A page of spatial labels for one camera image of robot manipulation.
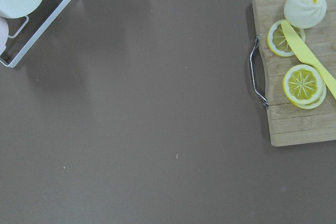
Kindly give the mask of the lemon slice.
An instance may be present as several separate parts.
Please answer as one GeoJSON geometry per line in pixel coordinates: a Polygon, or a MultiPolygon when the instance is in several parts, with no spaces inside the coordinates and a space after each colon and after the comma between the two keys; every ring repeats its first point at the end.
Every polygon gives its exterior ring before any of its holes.
{"type": "Polygon", "coordinates": [[[278,20],[270,27],[267,34],[267,45],[275,55],[280,57],[291,57],[295,54],[287,43],[282,30],[281,23],[284,20],[285,19],[278,20]]]}
{"type": "Polygon", "coordinates": [[[324,82],[314,67],[301,64],[291,67],[286,72],[282,87],[289,101],[308,105],[321,97],[324,82]]]}
{"type": "Polygon", "coordinates": [[[315,100],[314,102],[309,103],[309,104],[293,103],[293,105],[298,107],[298,108],[306,109],[306,110],[315,109],[316,107],[318,107],[319,105],[321,105],[323,103],[323,101],[326,98],[326,94],[327,94],[327,87],[324,86],[320,97],[317,100],[315,100]]]}

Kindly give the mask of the yellow plastic knife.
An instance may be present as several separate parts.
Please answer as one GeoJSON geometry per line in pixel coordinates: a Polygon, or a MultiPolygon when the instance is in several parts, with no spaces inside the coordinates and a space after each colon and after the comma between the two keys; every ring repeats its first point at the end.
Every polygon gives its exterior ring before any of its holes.
{"type": "Polygon", "coordinates": [[[330,93],[335,98],[335,77],[323,66],[318,58],[312,53],[308,46],[296,33],[294,28],[287,20],[281,22],[281,28],[285,39],[300,62],[314,67],[325,82],[330,93]]]}

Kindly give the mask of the wooden cutting board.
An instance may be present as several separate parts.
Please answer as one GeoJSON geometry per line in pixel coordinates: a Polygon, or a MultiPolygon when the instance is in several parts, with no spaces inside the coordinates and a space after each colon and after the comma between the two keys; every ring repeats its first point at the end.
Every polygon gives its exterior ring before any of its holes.
{"type": "MultiPolygon", "coordinates": [[[[271,144],[275,147],[335,140],[335,98],[327,92],[315,109],[294,106],[285,96],[285,73],[300,62],[295,56],[279,57],[267,45],[269,28],[284,18],[286,0],[253,0],[256,35],[265,73],[265,97],[271,144]]],[[[327,12],[316,26],[306,30],[306,44],[323,66],[335,75],[335,0],[326,0],[327,12]]]]}

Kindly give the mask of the bottom lemon slice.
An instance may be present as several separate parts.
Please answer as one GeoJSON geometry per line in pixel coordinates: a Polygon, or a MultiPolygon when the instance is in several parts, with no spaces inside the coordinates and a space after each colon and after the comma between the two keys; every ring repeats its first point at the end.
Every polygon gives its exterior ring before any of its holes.
{"type": "Polygon", "coordinates": [[[321,105],[323,103],[323,101],[326,98],[326,94],[327,94],[327,87],[324,86],[320,97],[317,100],[315,100],[314,102],[309,103],[309,104],[293,103],[293,105],[298,107],[298,108],[306,109],[306,110],[315,109],[316,107],[318,107],[319,105],[321,105]]]}

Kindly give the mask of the upper lemon slice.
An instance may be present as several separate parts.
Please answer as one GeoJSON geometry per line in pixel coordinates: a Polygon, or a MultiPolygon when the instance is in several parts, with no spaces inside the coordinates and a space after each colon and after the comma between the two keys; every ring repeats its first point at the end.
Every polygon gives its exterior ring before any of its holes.
{"type": "Polygon", "coordinates": [[[280,57],[291,57],[295,54],[287,43],[282,30],[281,23],[284,20],[285,19],[278,20],[270,27],[267,34],[267,45],[275,55],[280,57]]]}

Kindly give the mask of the lower lemon slice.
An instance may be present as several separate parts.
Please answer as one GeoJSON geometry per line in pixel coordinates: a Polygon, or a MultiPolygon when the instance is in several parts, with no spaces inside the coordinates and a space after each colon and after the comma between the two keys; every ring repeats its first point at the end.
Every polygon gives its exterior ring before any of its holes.
{"type": "Polygon", "coordinates": [[[324,82],[314,67],[301,64],[291,67],[286,72],[282,87],[289,101],[308,105],[321,97],[324,82]]]}

